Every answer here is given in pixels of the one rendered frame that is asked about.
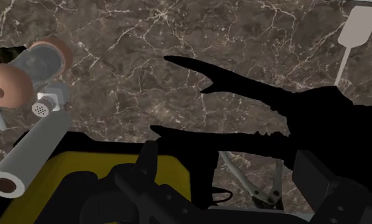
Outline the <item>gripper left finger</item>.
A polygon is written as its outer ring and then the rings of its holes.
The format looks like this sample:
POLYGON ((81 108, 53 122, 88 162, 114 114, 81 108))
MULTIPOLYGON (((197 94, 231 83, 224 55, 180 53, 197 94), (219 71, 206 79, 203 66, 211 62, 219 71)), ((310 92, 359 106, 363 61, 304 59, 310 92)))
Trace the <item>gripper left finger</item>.
POLYGON ((114 165, 98 178, 90 171, 66 175, 63 224, 208 224, 211 155, 147 141, 134 163, 114 165), (157 184, 158 156, 175 157, 190 174, 191 199, 157 184))

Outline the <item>yellow flat tray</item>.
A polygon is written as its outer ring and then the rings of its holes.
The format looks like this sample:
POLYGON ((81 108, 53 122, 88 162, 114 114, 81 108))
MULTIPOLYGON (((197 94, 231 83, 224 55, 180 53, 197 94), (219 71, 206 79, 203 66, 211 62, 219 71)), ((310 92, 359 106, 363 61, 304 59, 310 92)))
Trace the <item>yellow flat tray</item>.
MULTIPOLYGON (((25 193, 13 199, 0 218, 0 224, 33 224, 64 176, 75 171, 90 171, 105 177, 117 164, 134 163, 137 155, 66 151, 49 159, 25 193)), ((158 156, 157 184, 168 184, 186 199, 191 199, 190 174, 178 159, 158 156)))

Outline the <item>white paper towel roll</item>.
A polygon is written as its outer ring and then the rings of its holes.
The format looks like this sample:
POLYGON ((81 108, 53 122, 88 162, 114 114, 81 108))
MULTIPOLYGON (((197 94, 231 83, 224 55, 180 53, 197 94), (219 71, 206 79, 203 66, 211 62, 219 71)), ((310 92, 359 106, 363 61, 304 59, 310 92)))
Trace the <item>white paper towel roll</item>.
POLYGON ((0 161, 0 196, 22 196, 37 176, 72 123, 67 111, 50 113, 0 161))

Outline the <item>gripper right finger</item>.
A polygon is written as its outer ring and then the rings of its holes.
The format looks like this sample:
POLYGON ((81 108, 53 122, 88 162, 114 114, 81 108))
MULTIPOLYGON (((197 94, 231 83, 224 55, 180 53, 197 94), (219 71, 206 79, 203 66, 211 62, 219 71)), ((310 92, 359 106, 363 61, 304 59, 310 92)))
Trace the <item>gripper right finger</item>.
POLYGON ((372 193, 335 176, 310 151, 296 153, 292 180, 315 212, 310 224, 372 224, 372 193))

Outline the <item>small white perforated shaker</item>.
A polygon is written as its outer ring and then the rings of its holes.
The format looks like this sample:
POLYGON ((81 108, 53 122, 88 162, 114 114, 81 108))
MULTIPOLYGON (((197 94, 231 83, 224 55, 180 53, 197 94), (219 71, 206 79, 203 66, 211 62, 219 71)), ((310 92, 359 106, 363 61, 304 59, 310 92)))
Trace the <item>small white perforated shaker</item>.
POLYGON ((53 81, 37 93, 37 101, 32 105, 32 112, 41 118, 51 112, 60 111, 69 101, 69 86, 53 81))

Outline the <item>copper and grey round appliance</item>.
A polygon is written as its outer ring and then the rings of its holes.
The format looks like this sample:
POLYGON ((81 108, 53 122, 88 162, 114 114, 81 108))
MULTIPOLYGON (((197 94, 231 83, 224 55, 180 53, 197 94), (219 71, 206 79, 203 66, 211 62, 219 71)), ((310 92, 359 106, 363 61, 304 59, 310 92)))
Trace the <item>copper and grey round appliance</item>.
MULTIPOLYGON (((36 88, 65 73, 72 63, 71 48, 56 37, 39 40, 9 63, 0 63, 0 107, 27 103, 36 88)), ((6 129, 0 112, 0 130, 6 129)))

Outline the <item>white spatula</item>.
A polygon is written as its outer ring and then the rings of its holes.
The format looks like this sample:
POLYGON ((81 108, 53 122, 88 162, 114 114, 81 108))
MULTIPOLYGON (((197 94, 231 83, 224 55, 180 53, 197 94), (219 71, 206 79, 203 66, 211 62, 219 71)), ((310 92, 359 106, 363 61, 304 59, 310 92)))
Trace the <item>white spatula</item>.
POLYGON ((335 86, 340 83, 351 49, 366 43, 371 33, 372 7, 353 7, 338 37, 338 43, 345 47, 345 52, 334 82, 335 86))

